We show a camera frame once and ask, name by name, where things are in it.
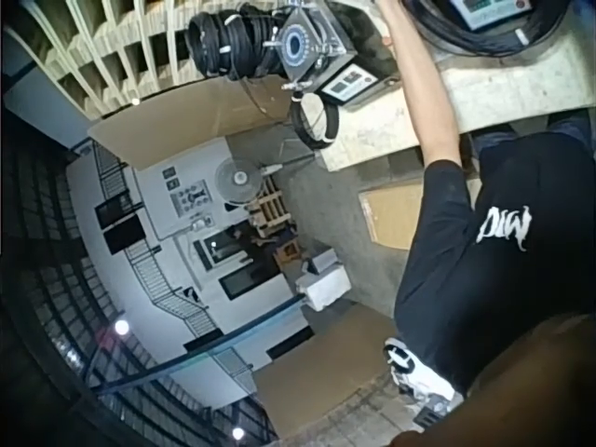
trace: ceiling light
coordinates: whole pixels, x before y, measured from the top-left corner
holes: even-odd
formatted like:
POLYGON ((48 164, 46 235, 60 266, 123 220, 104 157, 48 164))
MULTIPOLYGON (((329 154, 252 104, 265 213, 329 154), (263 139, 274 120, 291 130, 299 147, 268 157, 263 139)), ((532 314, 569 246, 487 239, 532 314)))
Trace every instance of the ceiling light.
POLYGON ((240 427, 236 427, 232 430, 232 438, 235 440, 241 440, 244 438, 244 430, 240 427))
POLYGON ((125 319, 119 319, 116 323, 114 323, 114 330, 118 335, 124 336, 129 333, 129 323, 125 319))

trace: cable spool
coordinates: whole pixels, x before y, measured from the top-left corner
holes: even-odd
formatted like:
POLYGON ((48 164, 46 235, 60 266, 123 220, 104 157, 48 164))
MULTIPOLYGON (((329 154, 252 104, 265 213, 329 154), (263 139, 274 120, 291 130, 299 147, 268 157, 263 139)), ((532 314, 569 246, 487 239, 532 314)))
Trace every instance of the cable spool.
POLYGON ((403 0, 410 14, 428 32, 474 56, 512 56, 549 37, 561 24, 571 0, 535 0, 525 24, 501 34, 486 35, 464 30, 428 5, 429 0, 403 0))
POLYGON ((219 75, 220 42, 219 32, 211 14, 201 12, 188 23, 188 31, 184 35, 188 52, 195 67, 205 77, 219 75))
POLYGON ((201 12, 189 21, 186 45, 205 77, 227 75, 236 81, 285 76, 277 52, 265 44, 285 19, 285 13, 262 11, 248 4, 216 14, 201 12))
POLYGON ((290 120, 296 131, 298 138, 306 144, 310 149, 317 151, 325 149, 332 145, 337 138, 339 132, 339 109, 337 105, 330 104, 321 99, 323 103, 323 113, 327 119, 327 128, 325 135, 317 140, 312 133, 312 129, 308 124, 305 113, 302 109, 302 98, 304 94, 300 91, 295 92, 291 96, 290 103, 290 120))

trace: black panel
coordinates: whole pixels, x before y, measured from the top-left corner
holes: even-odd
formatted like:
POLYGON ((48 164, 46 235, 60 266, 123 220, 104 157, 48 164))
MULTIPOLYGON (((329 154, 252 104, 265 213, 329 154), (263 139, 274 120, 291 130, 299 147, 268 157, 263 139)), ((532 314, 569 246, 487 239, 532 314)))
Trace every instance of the black panel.
POLYGON ((116 254, 135 242, 145 239, 145 232, 142 229, 139 216, 135 214, 130 219, 103 233, 103 237, 105 237, 110 252, 116 254))
POLYGON ((220 284, 227 297, 230 300, 236 300, 238 296, 259 287, 278 274, 279 268, 274 263, 265 265, 253 261, 239 268, 236 272, 220 278, 220 284))
POLYGON ((222 332, 221 329, 214 329, 213 331, 208 332, 205 335, 201 335, 200 337, 196 338, 192 342, 185 343, 184 349, 186 349, 188 352, 196 351, 200 347, 203 347, 204 345, 206 345, 208 343, 214 342, 215 340, 217 340, 223 336, 224 336, 224 333, 222 332))
POLYGON ((284 354, 292 351, 295 347, 301 345, 306 340, 310 339, 315 333, 310 326, 306 326, 301 331, 295 333, 292 337, 286 338, 279 345, 275 345, 270 349, 267 349, 267 355, 271 360, 279 359, 284 354))
POLYGON ((95 207, 95 214, 102 229, 115 224, 133 211, 134 208, 132 207, 128 191, 120 193, 95 207))

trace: wooden pallet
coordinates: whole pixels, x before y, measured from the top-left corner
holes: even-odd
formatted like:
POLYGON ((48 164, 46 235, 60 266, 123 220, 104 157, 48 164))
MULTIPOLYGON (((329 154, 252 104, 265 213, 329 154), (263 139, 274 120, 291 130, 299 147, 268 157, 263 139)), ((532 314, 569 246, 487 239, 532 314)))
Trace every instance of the wooden pallet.
POLYGON ((261 237, 268 237, 277 232, 291 219, 291 214, 283 203, 281 191, 271 176, 265 177, 261 193, 247 209, 251 214, 251 223, 261 237))
MULTIPOLYGON (((238 0, 21 0, 5 31, 89 119, 202 79, 184 43, 201 11, 238 0)), ((251 1, 273 9, 283 0, 251 1)))

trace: workbench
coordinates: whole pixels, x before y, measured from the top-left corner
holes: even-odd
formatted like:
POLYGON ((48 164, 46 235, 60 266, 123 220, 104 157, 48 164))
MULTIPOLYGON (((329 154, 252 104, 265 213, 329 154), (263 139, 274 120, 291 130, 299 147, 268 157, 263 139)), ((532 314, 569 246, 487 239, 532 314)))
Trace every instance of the workbench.
MULTIPOLYGON (((378 9, 369 0, 339 1, 365 10, 381 35, 388 36, 378 9)), ((584 32, 571 11, 553 36, 520 55, 503 59, 453 56, 439 62, 461 132, 594 106, 595 66, 593 36, 584 32)), ((303 107, 317 132, 324 122, 316 123, 320 101, 309 98, 313 96, 305 96, 303 107)), ((327 169, 334 171, 417 144, 399 88, 358 110, 341 108, 339 135, 321 155, 327 169)))

